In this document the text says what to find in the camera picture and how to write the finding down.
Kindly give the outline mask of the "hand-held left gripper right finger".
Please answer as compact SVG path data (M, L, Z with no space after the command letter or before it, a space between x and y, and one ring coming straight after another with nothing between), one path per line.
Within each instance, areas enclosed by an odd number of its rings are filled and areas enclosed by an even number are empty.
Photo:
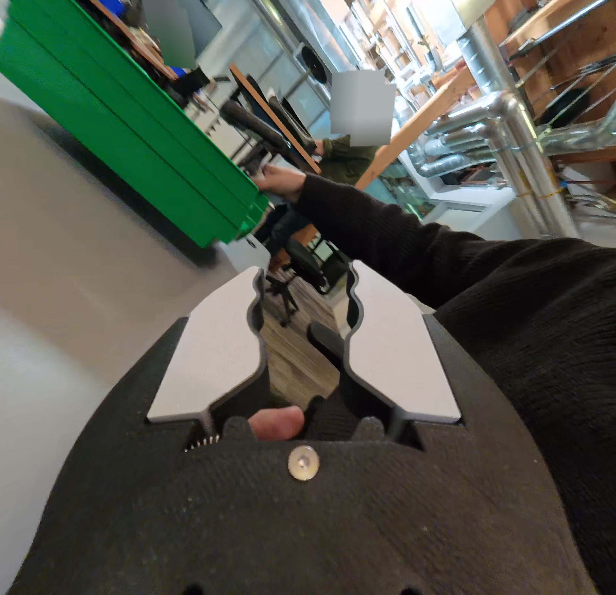
M389 438L414 422L458 424L450 381L414 300L366 263L349 266L350 333L341 387L360 417L376 417Z

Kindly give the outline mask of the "person's left hand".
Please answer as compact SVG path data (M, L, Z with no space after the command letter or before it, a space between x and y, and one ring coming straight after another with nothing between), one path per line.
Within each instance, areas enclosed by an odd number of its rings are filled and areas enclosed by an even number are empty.
M254 436L261 442L292 440L302 432L303 411L297 406L261 409L248 419Z

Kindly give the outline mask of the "wooden beam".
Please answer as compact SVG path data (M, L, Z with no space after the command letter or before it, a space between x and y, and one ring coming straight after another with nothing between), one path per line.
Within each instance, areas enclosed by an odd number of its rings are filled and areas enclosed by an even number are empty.
M393 135L388 145L378 149L374 160L355 187L365 190L389 165L424 133L438 118L446 114L466 92L476 85L466 65L458 65L454 72L419 110Z

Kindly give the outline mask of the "silver ventilation duct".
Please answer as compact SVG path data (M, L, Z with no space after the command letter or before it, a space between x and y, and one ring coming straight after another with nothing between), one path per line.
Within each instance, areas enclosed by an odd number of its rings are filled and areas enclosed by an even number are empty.
M420 158L436 141L442 158L423 162L424 177L452 173L480 162L496 162L506 184L520 200L528 220L547 237L580 237L550 161L566 153L615 146L615 106L601 119L554 129L552 124L585 96L561 108L543 128L536 128L517 81L481 17L458 41L461 55L482 96L443 115L425 131Z

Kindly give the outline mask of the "green plastic bin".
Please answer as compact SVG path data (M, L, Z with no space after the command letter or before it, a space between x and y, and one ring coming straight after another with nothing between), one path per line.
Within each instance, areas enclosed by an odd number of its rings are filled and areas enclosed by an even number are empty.
M269 205L75 0L9 0L1 73L195 245L248 235Z

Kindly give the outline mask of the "person's right forearm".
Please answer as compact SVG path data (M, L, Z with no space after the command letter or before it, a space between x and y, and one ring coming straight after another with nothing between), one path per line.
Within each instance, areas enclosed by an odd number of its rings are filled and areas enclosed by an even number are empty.
M395 204L316 175L300 179L293 201L347 257L364 262L433 309L467 289L464 267L485 244L472 233L422 224Z

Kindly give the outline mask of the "black office chair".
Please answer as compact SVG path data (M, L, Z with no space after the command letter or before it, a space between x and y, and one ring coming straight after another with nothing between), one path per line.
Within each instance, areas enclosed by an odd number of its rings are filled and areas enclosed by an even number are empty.
M347 273L350 258L343 252L332 247L330 241L320 238L318 244L325 243L330 247L331 254L326 260L317 260L314 251L309 250L295 239L290 238L285 245L288 261L282 266L283 272L291 272L288 279L280 280L274 275L266 275L266 293L280 296L284 307L284 316L279 324L285 328L291 322L292 317L299 311L289 286L296 279L301 278L320 295L329 294Z

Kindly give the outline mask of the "wood-edged office desk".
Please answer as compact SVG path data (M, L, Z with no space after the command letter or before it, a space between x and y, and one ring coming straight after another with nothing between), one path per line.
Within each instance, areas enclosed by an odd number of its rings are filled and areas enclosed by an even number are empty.
M239 83L240 87L246 91L252 100L259 105L259 108L267 115L267 117L273 122L275 127L280 131L280 134L285 137L288 144L291 144L292 147L295 148L296 154L302 157L302 161L306 166L315 174L320 174L321 170L315 160L312 159L312 155L309 154L305 147L298 138L293 134L292 130L289 129L287 125L285 125L286 120L281 120L277 113L272 110L270 104L266 101L265 98L260 96L256 87L251 84L251 82L247 79L245 75L240 71L240 69L235 65L235 63L231 63L229 65L229 69L231 74L236 78L236 81Z

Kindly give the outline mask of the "person's black sweater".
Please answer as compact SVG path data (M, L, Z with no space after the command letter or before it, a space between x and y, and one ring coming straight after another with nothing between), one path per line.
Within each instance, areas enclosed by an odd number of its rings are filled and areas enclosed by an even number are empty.
M615 594L615 249L447 232L425 263L426 303L524 421Z

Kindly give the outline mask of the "grey desk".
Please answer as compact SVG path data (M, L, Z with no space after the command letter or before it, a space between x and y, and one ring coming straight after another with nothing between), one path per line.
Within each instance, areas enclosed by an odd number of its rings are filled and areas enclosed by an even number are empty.
M196 266L113 184L1 76L1 594L108 392L178 318L269 261L242 239Z

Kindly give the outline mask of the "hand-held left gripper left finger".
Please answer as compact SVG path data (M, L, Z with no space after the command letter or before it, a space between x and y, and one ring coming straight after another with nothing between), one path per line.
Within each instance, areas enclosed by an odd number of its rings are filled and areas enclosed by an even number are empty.
M150 423L197 421L205 432L221 432L229 418L249 419L266 407L264 278L261 267L249 267L192 311L151 403Z

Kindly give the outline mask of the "person's right hand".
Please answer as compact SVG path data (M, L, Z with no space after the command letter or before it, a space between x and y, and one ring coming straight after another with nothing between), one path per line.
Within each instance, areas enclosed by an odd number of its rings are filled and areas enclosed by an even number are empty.
M252 176L251 180L259 191L295 204L303 192L306 177L307 175L299 170L268 163Z

